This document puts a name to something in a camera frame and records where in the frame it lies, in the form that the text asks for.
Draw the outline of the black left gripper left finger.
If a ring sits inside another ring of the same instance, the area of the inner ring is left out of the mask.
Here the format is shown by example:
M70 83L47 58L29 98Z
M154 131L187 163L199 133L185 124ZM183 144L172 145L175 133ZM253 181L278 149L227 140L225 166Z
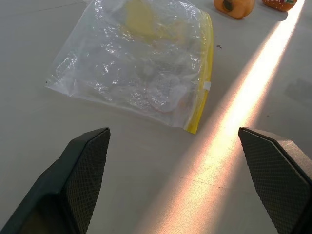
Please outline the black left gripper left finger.
M36 180L0 234L86 234L101 189L109 128L72 139Z

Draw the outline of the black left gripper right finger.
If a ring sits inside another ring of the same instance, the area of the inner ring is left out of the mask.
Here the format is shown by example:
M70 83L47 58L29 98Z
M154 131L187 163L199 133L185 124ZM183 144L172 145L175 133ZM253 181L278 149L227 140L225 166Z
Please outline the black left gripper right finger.
M312 160L291 140L238 130L255 190L279 234L312 234Z

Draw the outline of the clear yellow-zip plastic bag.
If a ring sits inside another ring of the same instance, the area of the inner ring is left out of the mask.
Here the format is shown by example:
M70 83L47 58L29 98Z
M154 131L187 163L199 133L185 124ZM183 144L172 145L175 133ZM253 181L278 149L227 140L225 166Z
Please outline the clear yellow-zip plastic bag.
M45 85L194 134L213 46L210 15L188 0L91 0Z

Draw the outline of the toy sesame burger bun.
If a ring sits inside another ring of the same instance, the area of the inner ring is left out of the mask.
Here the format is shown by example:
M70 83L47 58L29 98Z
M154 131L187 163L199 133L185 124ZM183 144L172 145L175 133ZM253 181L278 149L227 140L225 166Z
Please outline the toy sesame burger bun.
M281 12L287 12L294 7L297 0L262 0L263 4Z

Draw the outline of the orange bell pepper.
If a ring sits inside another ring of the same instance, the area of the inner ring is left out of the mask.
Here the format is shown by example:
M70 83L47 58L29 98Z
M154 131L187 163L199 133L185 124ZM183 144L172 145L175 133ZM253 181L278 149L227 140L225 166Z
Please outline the orange bell pepper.
M213 0L215 8L235 19L248 16L254 9L255 0Z

